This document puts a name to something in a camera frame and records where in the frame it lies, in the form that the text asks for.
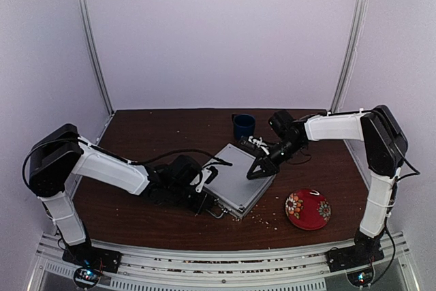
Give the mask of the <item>right aluminium frame post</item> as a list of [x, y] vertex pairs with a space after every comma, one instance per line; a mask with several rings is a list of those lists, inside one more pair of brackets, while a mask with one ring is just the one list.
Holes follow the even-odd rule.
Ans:
[[334, 113], [339, 112], [342, 109], [345, 101], [347, 89], [351, 81], [352, 72], [354, 70], [358, 40], [362, 32], [362, 27], [364, 25], [364, 19], [367, 11], [367, 3], [368, 0], [355, 1], [354, 13], [349, 31], [347, 46], [345, 49], [345, 55], [341, 65], [341, 71], [336, 91], [334, 92], [334, 97], [330, 106], [330, 111]]

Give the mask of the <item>red floral plate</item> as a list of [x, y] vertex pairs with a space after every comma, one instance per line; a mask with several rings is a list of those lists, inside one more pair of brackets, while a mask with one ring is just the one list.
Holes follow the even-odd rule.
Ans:
[[301, 230], [322, 229], [330, 221], [332, 209], [326, 197], [314, 189], [299, 189], [285, 201], [285, 214]]

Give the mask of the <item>dark blue mug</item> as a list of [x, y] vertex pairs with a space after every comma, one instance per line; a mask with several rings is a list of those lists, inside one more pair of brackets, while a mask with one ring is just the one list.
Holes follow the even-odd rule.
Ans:
[[256, 120], [250, 114], [233, 114], [233, 135], [235, 140], [250, 137], [254, 134]]

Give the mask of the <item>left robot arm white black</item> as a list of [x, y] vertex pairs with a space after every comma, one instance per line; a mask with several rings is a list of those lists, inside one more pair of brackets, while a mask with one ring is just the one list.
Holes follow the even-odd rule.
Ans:
[[22, 165], [22, 179], [44, 204], [66, 250], [81, 265], [92, 266], [98, 252], [66, 193], [69, 176], [89, 177], [155, 204], [183, 206], [196, 214], [211, 208], [215, 200], [204, 186], [217, 177], [217, 168], [202, 167], [187, 151], [177, 155], [170, 164], [158, 166], [134, 162], [93, 144], [67, 123], [32, 147]]

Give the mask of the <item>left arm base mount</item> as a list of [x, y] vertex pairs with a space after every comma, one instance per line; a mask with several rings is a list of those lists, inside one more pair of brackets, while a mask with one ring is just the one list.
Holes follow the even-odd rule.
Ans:
[[81, 289], [95, 287], [104, 273], [117, 273], [122, 254], [118, 251], [97, 247], [66, 249], [62, 260], [78, 266], [73, 273], [73, 282]]

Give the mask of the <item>left aluminium frame post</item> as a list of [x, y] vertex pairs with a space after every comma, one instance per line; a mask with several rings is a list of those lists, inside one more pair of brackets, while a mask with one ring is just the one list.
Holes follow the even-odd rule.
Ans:
[[108, 88], [104, 80], [101, 63], [97, 53], [97, 46], [93, 35], [87, 0], [78, 0], [78, 6], [84, 30], [84, 36], [87, 44], [87, 50], [91, 61], [92, 71], [96, 79], [97, 88], [99, 89], [100, 95], [103, 99], [106, 112], [109, 116], [112, 116], [114, 114], [114, 108], [110, 100]]

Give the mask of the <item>aluminium poker case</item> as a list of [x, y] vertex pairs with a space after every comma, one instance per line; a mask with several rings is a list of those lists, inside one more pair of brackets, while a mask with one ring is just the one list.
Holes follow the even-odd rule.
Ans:
[[216, 154], [231, 166], [215, 165], [218, 174], [203, 190], [217, 200], [217, 204], [237, 219], [243, 219], [264, 195], [275, 176], [249, 180], [247, 173], [255, 157], [227, 144]]

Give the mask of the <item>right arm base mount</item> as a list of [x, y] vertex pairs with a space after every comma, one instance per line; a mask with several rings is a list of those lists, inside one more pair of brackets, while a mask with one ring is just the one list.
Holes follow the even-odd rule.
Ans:
[[347, 280], [354, 287], [368, 287], [375, 280], [373, 264], [384, 259], [384, 253], [376, 249], [371, 254], [358, 253], [356, 246], [333, 247], [326, 252], [326, 261], [331, 273], [345, 271]]

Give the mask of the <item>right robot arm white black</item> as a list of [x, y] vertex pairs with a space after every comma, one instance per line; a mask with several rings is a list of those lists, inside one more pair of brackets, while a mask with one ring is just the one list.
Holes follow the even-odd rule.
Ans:
[[256, 155], [247, 172], [249, 180], [277, 174], [280, 165], [309, 142], [359, 140], [364, 143], [371, 184], [364, 216], [349, 250], [354, 264], [364, 264], [375, 254], [386, 233], [386, 220], [396, 196], [401, 168], [408, 161], [408, 141], [389, 107], [378, 105], [356, 112], [312, 114], [299, 119], [280, 110], [269, 119], [279, 142]]

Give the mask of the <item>aluminium frame post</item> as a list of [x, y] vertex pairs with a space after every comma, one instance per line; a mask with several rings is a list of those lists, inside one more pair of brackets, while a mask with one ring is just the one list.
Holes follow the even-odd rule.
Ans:
[[96, 79], [97, 88], [99, 89], [100, 95], [103, 99], [106, 112], [109, 116], [112, 116], [114, 114], [114, 108], [110, 100], [108, 88], [104, 80], [101, 63], [97, 53], [97, 46], [93, 35], [87, 0], [78, 0], [78, 6], [84, 30], [84, 36], [87, 44], [87, 50], [91, 61], [92, 71]]
[[345, 101], [347, 89], [351, 81], [352, 72], [354, 70], [358, 40], [362, 32], [362, 27], [364, 25], [364, 19], [367, 11], [367, 3], [368, 0], [355, 1], [354, 13], [349, 31], [347, 46], [345, 49], [345, 55], [341, 65], [341, 71], [336, 91], [334, 92], [334, 97], [330, 106], [330, 111], [334, 113], [339, 112], [342, 109]]

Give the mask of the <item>front aluminium rail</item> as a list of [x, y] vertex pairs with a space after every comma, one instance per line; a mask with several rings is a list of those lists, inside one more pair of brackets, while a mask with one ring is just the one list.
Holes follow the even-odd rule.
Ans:
[[[396, 257], [370, 288], [354, 287], [354, 271], [331, 272], [325, 253], [352, 240], [251, 251], [177, 251], [94, 241], [122, 254], [118, 273], [104, 273], [90, 290], [424, 290], [402, 233]], [[80, 290], [76, 265], [62, 261], [56, 236], [43, 234], [25, 290]]]

